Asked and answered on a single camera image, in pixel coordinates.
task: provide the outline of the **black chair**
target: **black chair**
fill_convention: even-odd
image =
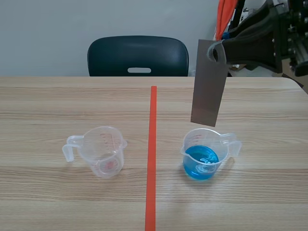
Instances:
[[[88,50],[90,76],[187,76],[188,51],[177,39],[155,36],[100,38]],[[129,68],[150,68],[131,73]]]

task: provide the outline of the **plastic measuring cup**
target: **plastic measuring cup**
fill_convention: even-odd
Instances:
[[[242,143],[234,133],[219,134],[210,129],[199,128],[188,132],[181,153],[186,173],[197,180],[212,177],[228,155],[237,157]]]
[[[73,148],[88,163],[98,177],[111,177],[119,173],[124,164],[123,149],[127,142],[119,130],[98,127],[83,136],[70,136],[62,151],[67,162],[74,161]]]

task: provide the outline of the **gray metal sheet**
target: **gray metal sheet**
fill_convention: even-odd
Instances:
[[[191,122],[215,127],[228,75],[226,64],[210,61],[207,56],[212,40],[199,40],[194,80]]]

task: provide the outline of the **orange object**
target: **orange object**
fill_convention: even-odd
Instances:
[[[157,86],[151,86],[145,231],[155,231],[156,223],[156,111]]]
[[[219,0],[216,25],[217,41],[221,40],[222,34],[232,18],[236,4],[237,0]]]

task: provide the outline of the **chair handle hole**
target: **chair handle hole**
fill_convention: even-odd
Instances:
[[[131,67],[128,69],[129,73],[151,73],[150,68],[142,68],[142,67]]]

